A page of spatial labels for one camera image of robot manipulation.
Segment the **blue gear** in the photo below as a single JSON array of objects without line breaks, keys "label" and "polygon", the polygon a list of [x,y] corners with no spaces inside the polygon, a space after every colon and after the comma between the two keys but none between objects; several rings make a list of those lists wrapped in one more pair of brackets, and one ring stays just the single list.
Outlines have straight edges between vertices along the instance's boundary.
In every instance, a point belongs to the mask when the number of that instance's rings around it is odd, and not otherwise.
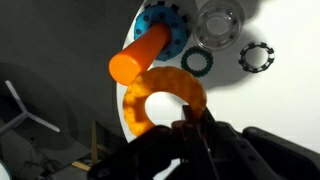
[{"label": "blue gear", "polygon": [[150,6],[136,19],[134,40],[146,33],[153,23],[165,23],[171,28],[171,42],[161,50],[156,60],[167,61],[174,58],[183,50],[188,40],[183,19],[171,8],[160,5]]}]

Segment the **translucent orange ring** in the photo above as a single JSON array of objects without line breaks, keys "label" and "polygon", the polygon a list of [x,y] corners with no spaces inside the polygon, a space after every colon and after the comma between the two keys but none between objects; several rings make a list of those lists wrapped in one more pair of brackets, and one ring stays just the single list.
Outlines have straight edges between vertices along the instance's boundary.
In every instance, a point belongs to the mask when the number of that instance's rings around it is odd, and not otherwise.
[{"label": "translucent orange ring", "polygon": [[154,127],[145,111],[145,102],[155,92],[172,93],[186,101],[191,107],[194,121],[200,119],[206,108],[205,90],[189,72],[169,66],[145,71],[128,86],[122,104],[124,118],[136,136]]}]

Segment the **orange ring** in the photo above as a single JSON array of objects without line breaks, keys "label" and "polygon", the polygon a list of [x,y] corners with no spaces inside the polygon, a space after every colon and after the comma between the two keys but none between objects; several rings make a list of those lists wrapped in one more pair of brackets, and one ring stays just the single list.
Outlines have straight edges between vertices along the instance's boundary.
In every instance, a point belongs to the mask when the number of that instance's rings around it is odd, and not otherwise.
[{"label": "orange ring", "polygon": [[206,108],[205,90],[189,72],[169,66],[145,71],[128,86],[122,104],[124,118],[136,136],[154,126],[145,111],[145,102],[155,92],[169,92],[186,101],[192,109],[194,120],[199,120]]}]

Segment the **plastic part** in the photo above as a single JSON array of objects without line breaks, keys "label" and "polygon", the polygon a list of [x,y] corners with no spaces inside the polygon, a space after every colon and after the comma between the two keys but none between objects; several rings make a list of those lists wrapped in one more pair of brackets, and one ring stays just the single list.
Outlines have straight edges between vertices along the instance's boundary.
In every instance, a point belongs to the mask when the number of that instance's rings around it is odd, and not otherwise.
[{"label": "plastic part", "polygon": [[184,20],[174,9],[162,5],[146,8],[136,19],[134,26],[134,39],[142,36],[151,26],[153,26],[154,23],[159,22],[170,27],[171,40],[160,51],[156,60],[167,61],[178,55],[185,47],[188,40]]},{"label": "plastic part", "polygon": [[148,70],[170,38],[170,29],[167,25],[163,23],[152,25],[146,33],[112,57],[109,63],[112,78],[128,86],[138,74]]},{"label": "plastic part", "polygon": [[[188,65],[188,58],[192,55],[192,54],[199,54],[201,56],[203,56],[206,59],[207,65],[205,68],[201,69],[201,70],[194,70],[192,69],[189,65]],[[189,48],[182,56],[181,59],[181,68],[190,72],[192,75],[194,75],[195,77],[199,78],[199,77],[203,77],[206,74],[208,74],[208,72],[211,70],[213,65],[213,57],[211,55],[211,53],[202,50],[200,47],[198,46],[194,46]]]},{"label": "plastic part", "polygon": [[[268,59],[267,61],[260,67],[255,67],[247,62],[246,60],[246,54],[249,50],[254,48],[262,48],[266,50],[268,53]],[[248,45],[246,45],[240,52],[240,58],[239,58],[239,64],[243,67],[244,71],[251,72],[251,73],[259,73],[261,71],[267,70],[271,64],[274,62],[275,55],[274,50],[272,47],[268,46],[267,43],[264,42],[250,42]]]},{"label": "plastic part", "polygon": [[146,6],[144,7],[144,9],[147,9],[151,6],[165,6],[168,8],[171,8],[172,10],[174,10],[183,20],[185,26],[186,26],[186,31],[187,31],[187,37],[189,38],[191,35],[191,29],[194,23],[194,20],[192,19],[192,17],[194,16],[194,14],[196,14],[197,10],[194,11],[190,11],[190,9],[188,8],[188,6],[192,6],[192,2],[189,2],[188,5],[185,6],[185,8],[183,8],[182,6],[185,5],[183,1],[181,2],[177,2],[176,0],[151,0],[151,2],[149,2],[149,4],[146,4]]},{"label": "plastic part", "polygon": [[198,46],[208,51],[221,51],[238,39],[245,13],[233,0],[208,1],[198,12],[193,36]]},{"label": "plastic part", "polygon": [[194,76],[176,67],[153,68],[137,76],[123,98],[124,118],[136,136],[154,126],[145,111],[145,102],[155,92],[172,93],[186,101],[191,107],[194,121],[199,120],[206,109],[205,90]]}]

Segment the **orange cylinder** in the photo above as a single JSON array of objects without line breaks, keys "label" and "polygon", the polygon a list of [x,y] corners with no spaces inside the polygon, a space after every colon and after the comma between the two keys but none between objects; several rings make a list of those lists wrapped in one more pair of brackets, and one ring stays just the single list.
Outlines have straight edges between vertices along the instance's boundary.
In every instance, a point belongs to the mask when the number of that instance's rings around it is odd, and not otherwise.
[{"label": "orange cylinder", "polygon": [[171,30],[166,24],[152,25],[146,33],[112,57],[109,63],[112,78],[129,86],[138,74],[148,70],[170,39]]}]

